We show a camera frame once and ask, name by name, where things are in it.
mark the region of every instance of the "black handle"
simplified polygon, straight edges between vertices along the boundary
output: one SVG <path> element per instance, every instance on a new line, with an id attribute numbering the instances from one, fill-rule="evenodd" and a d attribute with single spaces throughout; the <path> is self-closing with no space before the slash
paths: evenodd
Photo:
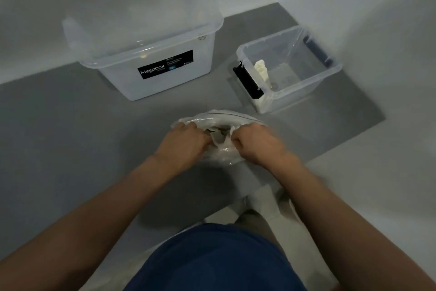
<path id="1" fill-rule="evenodd" d="M 317 45 L 315 43 L 315 41 L 313 41 L 313 40 L 309 41 L 309 36 L 308 35 L 306 37 L 304 37 L 304 39 L 302 39 L 302 41 L 308 47 L 308 49 L 315 55 L 315 57 L 317 57 L 318 60 L 325 67 L 329 68 L 331 66 L 331 64 L 333 64 L 333 60 L 331 60 L 329 58 L 329 56 L 327 56 L 327 54 L 320 48 L 319 45 Z"/>
<path id="2" fill-rule="evenodd" d="M 262 89 L 259 88 L 251 75 L 247 72 L 242 62 L 238 67 L 233 68 L 233 72 L 236 74 L 239 81 L 241 81 L 252 99 L 259 99 L 264 95 Z"/>

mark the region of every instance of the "gray tabletop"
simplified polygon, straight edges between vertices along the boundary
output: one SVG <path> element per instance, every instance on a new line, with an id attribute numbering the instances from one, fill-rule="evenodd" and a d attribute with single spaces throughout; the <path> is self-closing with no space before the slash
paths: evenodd
<path id="1" fill-rule="evenodd" d="M 0 86 L 0 259 L 152 154 L 175 120 L 210 109 L 270 125 L 307 162 L 384 120 L 340 72 L 306 99 L 259 116 L 236 84 L 239 45 L 295 25 L 272 4 L 225 19 L 210 74 L 131 102 L 78 63 Z M 262 169 L 196 166 L 147 204 L 103 262 L 116 265 L 273 182 Z"/>

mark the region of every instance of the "blue shirt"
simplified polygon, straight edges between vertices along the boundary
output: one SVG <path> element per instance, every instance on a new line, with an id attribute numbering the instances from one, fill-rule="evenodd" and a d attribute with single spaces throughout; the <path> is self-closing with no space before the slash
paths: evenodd
<path id="1" fill-rule="evenodd" d="M 161 245 L 125 291 L 306 290 L 270 241 L 233 225 L 203 224 Z"/>

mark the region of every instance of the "person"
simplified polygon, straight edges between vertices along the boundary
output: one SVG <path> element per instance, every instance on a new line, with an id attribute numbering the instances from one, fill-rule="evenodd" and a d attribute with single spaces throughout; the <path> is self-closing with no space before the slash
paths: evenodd
<path id="1" fill-rule="evenodd" d="M 243 126 L 232 141 L 241 156 L 281 183 L 343 289 L 436 290 L 405 253 L 325 188 L 269 128 Z M 211 143 L 194 123 L 178 124 L 123 181 L 1 261 L 0 290 L 78 290 L 139 210 Z M 191 228 L 161 245 L 125 290 L 305 290 L 265 229 L 267 223 L 254 211 L 234 225 Z"/>

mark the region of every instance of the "small clear plastic container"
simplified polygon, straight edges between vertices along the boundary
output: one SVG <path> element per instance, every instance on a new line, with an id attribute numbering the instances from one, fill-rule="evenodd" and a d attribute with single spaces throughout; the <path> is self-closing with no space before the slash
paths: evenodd
<path id="1" fill-rule="evenodd" d="M 214 0 L 79 0 L 62 24 L 77 60 L 135 101 L 209 73 L 223 21 Z"/>
<path id="2" fill-rule="evenodd" d="M 236 54 L 241 65 L 234 68 L 235 74 L 260 114 L 301 100 L 342 69 L 302 26 L 243 44 Z M 268 69 L 268 81 L 254 66 L 261 59 Z"/>

